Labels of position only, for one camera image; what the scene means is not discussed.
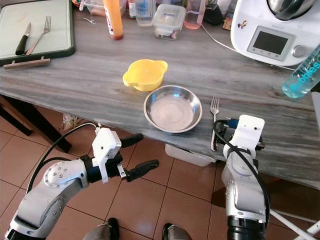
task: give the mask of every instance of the knife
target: knife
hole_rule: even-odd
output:
[[[15,50],[15,55],[22,55],[25,53],[26,42],[28,37],[30,36],[30,30],[31,30],[31,22],[29,22],[28,26],[26,27],[25,33],[22,36],[18,47]]]

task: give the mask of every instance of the yellow measuring cup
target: yellow measuring cup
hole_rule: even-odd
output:
[[[123,75],[123,83],[143,92],[151,92],[160,86],[168,69],[165,61],[141,59],[133,62]]]

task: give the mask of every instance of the stainless steel bowl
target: stainless steel bowl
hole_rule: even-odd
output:
[[[162,86],[151,92],[143,108],[146,119],[168,133],[189,131],[202,117],[199,98],[192,91],[175,85]]]

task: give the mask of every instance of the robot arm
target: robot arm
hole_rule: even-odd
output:
[[[254,171],[255,147],[260,139],[265,121],[261,118],[241,115],[230,143],[247,159]],[[223,154],[226,165],[222,181],[226,187],[226,215],[228,239],[265,239],[266,203],[263,190],[253,172],[243,159],[228,145]]]
[[[143,138],[142,134],[120,140],[114,131],[97,127],[92,143],[94,157],[83,156],[72,161],[60,161],[50,166],[42,181],[21,201],[6,240],[46,239],[58,221],[68,201],[89,183],[120,176],[128,182],[145,175],[159,165],[151,160],[127,171],[121,165],[121,146],[128,147]]]

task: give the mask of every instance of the fork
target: fork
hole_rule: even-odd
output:
[[[210,111],[213,114],[213,123],[217,120],[217,114],[219,113],[219,97],[213,96],[210,106]],[[214,144],[215,140],[215,130],[212,131],[212,138],[211,138],[211,150],[217,150],[217,144]]]
[[[38,44],[39,40],[41,39],[41,37],[43,35],[47,34],[48,32],[50,32],[50,28],[51,28],[51,16],[46,16],[45,22],[44,22],[43,32],[41,33],[39,38],[35,41],[35,43],[28,49],[28,51],[26,51],[25,55],[30,55],[32,53],[32,51],[34,50],[34,48]]]

